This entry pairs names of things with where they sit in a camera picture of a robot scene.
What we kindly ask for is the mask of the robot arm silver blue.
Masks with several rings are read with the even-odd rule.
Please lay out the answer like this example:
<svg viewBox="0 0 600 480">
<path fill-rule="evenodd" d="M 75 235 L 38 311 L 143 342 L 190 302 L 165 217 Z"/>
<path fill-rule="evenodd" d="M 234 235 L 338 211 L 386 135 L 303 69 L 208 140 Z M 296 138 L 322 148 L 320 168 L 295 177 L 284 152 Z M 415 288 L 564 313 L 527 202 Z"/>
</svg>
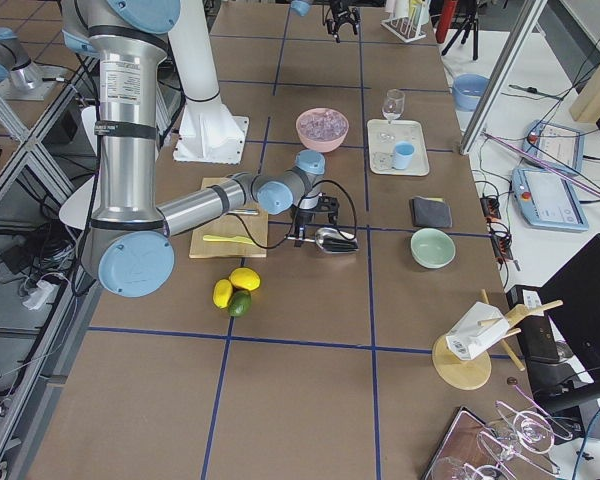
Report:
<svg viewBox="0 0 600 480">
<path fill-rule="evenodd" d="M 280 175 L 238 173 L 157 205 L 157 70 L 165 59 L 175 61 L 186 98 L 177 157 L 221 163 L 241 157 L 246 121 L 221 100 L 204 7 L 199 1 L 65 1 L 61 8 L 67 47 L 99 63 L 99 202 L 87 210 L 79 252 L 106 290 L 148 295 L 173 270 L 171 236 L 249 202 L 278 214 L 317 191 L 325 160 L 306 150 Z"/>
<path fill-rule="evenodd" d="M 311 10 L 313 0 L 292 0 L 289 10 L 300 17 L 305 17 Z M 328 0 L 322 3 L 322 25 L 327 33 L 339 43 L 339 31 L 344 25 L 350 25 L 354 35 L 359 34 L 360 12 L 359 9 L 346 0 Z"/>
</svg>

